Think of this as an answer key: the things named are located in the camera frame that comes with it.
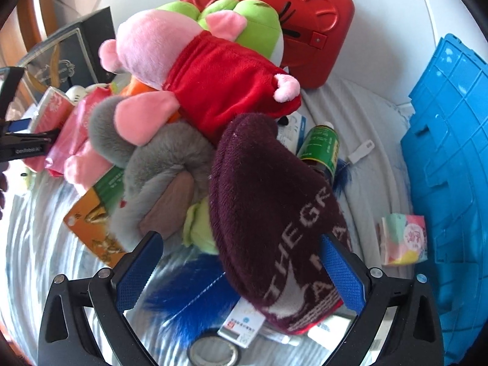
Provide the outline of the yellow candy wrapper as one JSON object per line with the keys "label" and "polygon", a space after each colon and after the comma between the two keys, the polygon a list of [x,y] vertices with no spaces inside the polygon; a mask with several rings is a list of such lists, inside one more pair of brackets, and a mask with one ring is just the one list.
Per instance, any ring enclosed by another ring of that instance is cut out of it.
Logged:
{"label": "yellow candy wrapper", "polygon": [[19,193],[21,195],[25,195],[28,192],[30,192],[35,185],[35,180],[36,180],[36,173],[26,168],[20,174]]}

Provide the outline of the green white medicine box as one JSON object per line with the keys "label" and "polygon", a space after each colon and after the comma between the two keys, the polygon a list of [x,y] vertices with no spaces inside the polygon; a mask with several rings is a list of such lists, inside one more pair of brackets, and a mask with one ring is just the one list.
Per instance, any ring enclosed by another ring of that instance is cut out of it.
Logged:
{"label": "green white medicine box", "polygon": [[356,319],[355,316],[343,314],[331,315],[313,326],[307,332],[307,336],[331,353],[342,342],[343,337]]}

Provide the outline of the pink soft pouch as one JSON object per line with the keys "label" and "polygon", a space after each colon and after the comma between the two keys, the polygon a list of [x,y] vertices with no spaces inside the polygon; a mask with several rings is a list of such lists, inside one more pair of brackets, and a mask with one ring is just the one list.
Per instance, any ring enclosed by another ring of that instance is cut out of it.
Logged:
{"label": "pink soft pouch", "polygon": [[65,161],[64,177],[78,194],[84,195],[113,165],[89,142]]}

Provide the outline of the black gift bag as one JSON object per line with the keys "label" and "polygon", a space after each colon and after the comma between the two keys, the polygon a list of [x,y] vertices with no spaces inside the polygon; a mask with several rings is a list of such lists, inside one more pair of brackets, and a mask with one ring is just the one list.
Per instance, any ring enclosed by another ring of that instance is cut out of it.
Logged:
{"label": "black gift bag", "polygon": [[103,69],[100,45],[115,37],[109,7],[82,16],[35,45],[17,64],[26,69],[23,78],[34,102],[53,86],[65,92],[73,85],[87,87],[109,83],[115,74]]}

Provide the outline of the pastel tissue pack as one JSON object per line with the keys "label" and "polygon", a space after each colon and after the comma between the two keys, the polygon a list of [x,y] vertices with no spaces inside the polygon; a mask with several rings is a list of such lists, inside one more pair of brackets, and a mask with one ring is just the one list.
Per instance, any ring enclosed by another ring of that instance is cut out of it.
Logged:
{"label": "pastel tissue pack", "polygon": [[383,266],[418,264],[428,259],[428,237],[422,216],[392,213],[382,217],[378,240]]}

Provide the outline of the white ointment tube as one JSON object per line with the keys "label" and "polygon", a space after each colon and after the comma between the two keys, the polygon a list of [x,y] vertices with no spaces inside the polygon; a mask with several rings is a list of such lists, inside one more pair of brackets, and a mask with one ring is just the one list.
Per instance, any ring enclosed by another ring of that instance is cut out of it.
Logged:
{"label": "white ointment tube", "polygon": [[281,345],[291,345],[294,347],[300,345],[302,341],[300,336],[286,335],[279,331],[275,331],[266,325],[260,328],[259,335]]}

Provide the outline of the white red medicine box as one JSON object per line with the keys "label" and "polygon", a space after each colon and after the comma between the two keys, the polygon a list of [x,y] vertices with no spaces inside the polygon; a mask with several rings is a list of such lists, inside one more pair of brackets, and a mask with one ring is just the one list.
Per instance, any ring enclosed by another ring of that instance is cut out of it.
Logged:
{"label": "white red medicine box", "polygon": [[266,317],[250,302],[241,298],[232,308],[217,334],[243,349],[249,347],[263,326]]}

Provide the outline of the grey mouse plush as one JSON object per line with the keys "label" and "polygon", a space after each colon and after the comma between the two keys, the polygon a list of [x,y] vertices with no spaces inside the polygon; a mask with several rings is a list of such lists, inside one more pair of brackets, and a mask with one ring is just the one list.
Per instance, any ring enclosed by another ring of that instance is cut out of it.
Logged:
{"label": "grey mouse plush", "polygon": [[125,205],[115,209],[109,232],[127,252],[149,231],[161,234],[165,252],[182,243],[188,209],[208,195],[214,147],[186,121],[161,127],[143,146],[117,133],[114,116],[124,100],[112,96],[93,109],[88,137],[93,149],[123,169]]}

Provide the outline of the maroon knit beanie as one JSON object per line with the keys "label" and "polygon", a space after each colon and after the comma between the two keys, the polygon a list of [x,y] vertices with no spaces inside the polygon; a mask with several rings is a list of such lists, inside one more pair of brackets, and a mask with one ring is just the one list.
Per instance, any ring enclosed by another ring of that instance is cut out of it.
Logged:
{"label": "maroon knit beanie", "polygon": [[333,234],[352,248],[331,185],[277,139],[274,119],[239,115],[217,145],[209,215],[228,282],[277,330],[303,334],[342,305],[320,260]]}

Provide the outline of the white plastic clip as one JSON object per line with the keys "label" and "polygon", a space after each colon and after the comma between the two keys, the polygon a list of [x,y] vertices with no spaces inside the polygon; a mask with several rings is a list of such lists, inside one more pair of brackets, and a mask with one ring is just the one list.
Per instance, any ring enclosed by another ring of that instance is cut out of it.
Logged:
{"label": "white plastic clip", "polygon": [[367,140],[361,143],[350,155],[347,156],[347,162],[355,164],[369,155],[375,148],[375,143],[372,140]]}

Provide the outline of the pink pig plush red shirt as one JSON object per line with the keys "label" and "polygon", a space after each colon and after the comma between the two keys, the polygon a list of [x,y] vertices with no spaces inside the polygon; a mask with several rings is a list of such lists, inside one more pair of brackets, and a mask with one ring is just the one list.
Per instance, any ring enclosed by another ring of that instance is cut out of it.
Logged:
{"label": "pink pig plush red shirt", "polygon": [[116,107],[114,125],[125,141],[147,144],[179,113],[216,145],[240,114],[279,119],[299,109],[299,81],[236,42],[247,26],[244,16],[225,10],[209,14],[206,22],[201,27],[182,13],[145,10],[100,45],[105,70],[125,69],[151,87]]}

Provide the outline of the blue plastic crate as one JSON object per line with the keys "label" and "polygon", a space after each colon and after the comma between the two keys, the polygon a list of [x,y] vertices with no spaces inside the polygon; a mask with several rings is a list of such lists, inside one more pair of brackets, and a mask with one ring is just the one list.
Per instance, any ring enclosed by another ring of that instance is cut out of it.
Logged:
{"label": "blue plastic crate", "polygon": [[432,287],[450,365],[487,321],[487,63],[447,34],[409,97],[401,148],[428,236],[416,270]]}

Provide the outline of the green spray bottle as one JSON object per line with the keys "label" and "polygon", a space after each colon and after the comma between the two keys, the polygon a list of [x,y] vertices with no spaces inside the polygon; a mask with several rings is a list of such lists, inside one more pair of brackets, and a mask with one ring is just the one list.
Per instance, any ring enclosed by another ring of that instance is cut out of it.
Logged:
{"label": "green spray bottle", "polygon": [[325,121],[308,132],[297,156],[333,185],[338,151],[339,138],[334,125],[330,121]]}

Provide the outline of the green frog plush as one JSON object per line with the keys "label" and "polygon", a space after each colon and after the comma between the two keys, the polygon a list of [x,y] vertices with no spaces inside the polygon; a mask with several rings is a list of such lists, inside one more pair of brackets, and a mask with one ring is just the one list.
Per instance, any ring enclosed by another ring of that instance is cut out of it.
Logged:
{"label": "green frog plush", "polygon": [[216,0],[203,10],[190,2],[168,2],[160,10],[181,13],[214,36],[236,42],[279,66],[284,37],[277,11],[261,0]]}

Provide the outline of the wooden door frame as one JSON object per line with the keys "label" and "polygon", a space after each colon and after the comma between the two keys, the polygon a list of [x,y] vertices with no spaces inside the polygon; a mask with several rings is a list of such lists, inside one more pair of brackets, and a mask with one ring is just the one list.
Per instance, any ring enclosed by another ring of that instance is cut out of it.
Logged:
{"label": "wooden door frame", "polygon": [[1,62],[15,65],[58,28],[53,0],[19,0],[1,28]]}

